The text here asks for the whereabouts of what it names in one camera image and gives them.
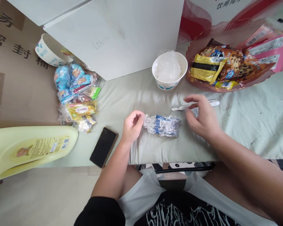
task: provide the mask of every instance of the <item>hand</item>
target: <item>hand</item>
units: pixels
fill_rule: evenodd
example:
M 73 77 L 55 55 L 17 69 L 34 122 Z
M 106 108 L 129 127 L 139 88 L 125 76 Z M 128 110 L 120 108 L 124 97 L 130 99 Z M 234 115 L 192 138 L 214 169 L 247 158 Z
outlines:
M 133 111 L 124 121 L 122 140 L 130 145 L 138 138 L 144 123 L 145 114 L 141 111 Z
M 210 142 L 216 135 L 222 134 L 214 108 L 203 95 L 193 94 L 183 99 L 185 102 L 196 102 L 189 109 L 198 107 L 199 116 L 195 118 L 191 110 L 186 111 L 186 120 L 192 131 Z

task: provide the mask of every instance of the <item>pink basket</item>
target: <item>pink basket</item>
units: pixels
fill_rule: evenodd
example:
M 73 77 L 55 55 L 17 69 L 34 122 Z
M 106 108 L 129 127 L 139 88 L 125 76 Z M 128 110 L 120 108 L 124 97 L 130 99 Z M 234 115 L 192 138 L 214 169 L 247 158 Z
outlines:
M 274 74 L 272 70 L 268 70 L 260 78 L 248 83 L 243 88 L 241 88 L 240 85 L 237 85 L 232 89 L 226 89 L 226 88 L 214 87 L 212 85 L 205 83 L 204 81 L 195 79 L 191 76 L 191 66 L 196 54 L 204 47 L 206 47 L 206 45 L 208 44 L 211 38 L 214 38 L 216 41 L 220 43 L 223 43 L 225 45 L 230 45 L 232 48 L 235 48 L 238 44 L 240 44 L 250 35 L 252 35 L 262 25 L 262 23 L 263 20 L 256 20 L 256 21 L 242 20 L 242 21 L 236 21 L 234 23 L 222 22 L 218 25 L 212 26 L 208 30 L 203 31 L 190 43 L 186 51 L 186 59 L 188 60 L 188 72 L 186 77 L 187 80 L 197 88 L 200 88 L 208 92 L 227 93 L 256 85 L 270 78 Z

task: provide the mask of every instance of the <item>gray sheet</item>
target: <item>gray sheet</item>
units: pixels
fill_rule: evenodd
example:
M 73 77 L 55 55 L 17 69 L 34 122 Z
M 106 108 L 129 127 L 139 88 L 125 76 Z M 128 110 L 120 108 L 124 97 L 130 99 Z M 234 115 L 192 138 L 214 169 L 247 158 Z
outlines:
M 187 46 L 179 45 L 177 51 L 185 55 Z M 219 100 L 220 105 L 215 109 L 220 126 L 227 134 L 263 158 L 283 159 L 283 72 L 261 84 L 225 94 L 204 92 L 185 78 L 174 90 L 162 91 L 157 87 L 150 68 L 103 81 L 100 86 L 103 89 L 98 98 L 97 125 L 90 134 L 80 133 L 74 149 L 67 156 L 44 167 L 93 165 L 89 157 L 103 127 L 117 131 L 118 142 L 123 121 L 133 110 L 162 116 L 174 113 L 182 117 L 182 123 L 178 138 L 159 137 L 143 128 L 131 148 L 129 164 L 217 160 L 208 144 L 190 131 L 185 112 L 170 109 L 185 105 L 183 97 L 189 94 L 203 94 L 209 100 Z

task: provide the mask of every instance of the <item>white paper bowl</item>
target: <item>white paper bowl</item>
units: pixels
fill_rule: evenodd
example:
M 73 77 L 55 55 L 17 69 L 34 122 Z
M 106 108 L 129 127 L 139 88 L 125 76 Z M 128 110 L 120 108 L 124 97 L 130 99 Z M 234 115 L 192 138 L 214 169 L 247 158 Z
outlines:
M 176 54 L 177 57 L 178 57 L 178 62 L 179 62 L 180 68 L 181 68 L 181 73 L 180 73 L 179 79 L 177 79 L 176 81 L 170 82 L 170 83 L 165 83 L 165 82 L 160 81 L 158 78 L 156 78 L 154 76 L 154 71 L 155 71 L 156 63 L 157 63 L 157 61 L 160 60 L 160 58 L 162 58 L 162 56 L 166 57 L 166 56 L 170 55 L 170 57 L 173 57 L 173 54 Z M 156 58 L 156 60 L 154 61 L 153 65 L 152 65 L 152 75 L 155 78 L 157 86 L 161 90 L 164 90 L 164 91 L 168 91 L 168 90 L 174 89 L 177 86 L 177 84 L 180 82 L 182 77 L 186 74 L 187 70 L 188 70 L 188 61 L 186 60 L 185 56 L 182 55 L 179 52 L 173 52 L 173 51 L 166 52 L 166 53 L 160 55 L 158 58 Z
M 62 45 L 49 34 L 42 34 L 40 41 L 35 47 L 37 55 L 46 63 L 58 67 L 72 61 L 69 56 L 62 52 Z

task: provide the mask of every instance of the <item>white shorts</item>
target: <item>white shorts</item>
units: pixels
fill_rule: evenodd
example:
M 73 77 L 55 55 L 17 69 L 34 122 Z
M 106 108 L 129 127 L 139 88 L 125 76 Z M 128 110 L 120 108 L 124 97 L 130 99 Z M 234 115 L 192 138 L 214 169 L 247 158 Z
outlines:
M 155 205 L 160 194 L 166 191 L 160 186 L 153 169 L 143 169 L 140 172 L 143 176 L 130 191 L 118 200 L 126 218 L 126 226 L 134 225 L 139 218 Z M 216 207 L 240 225 L 277 225 L 274 221 L 254 214 L 233 202 L 203 178 L 197 176 L 196 173 L 192 173 L 187 178 L 184 191 Z

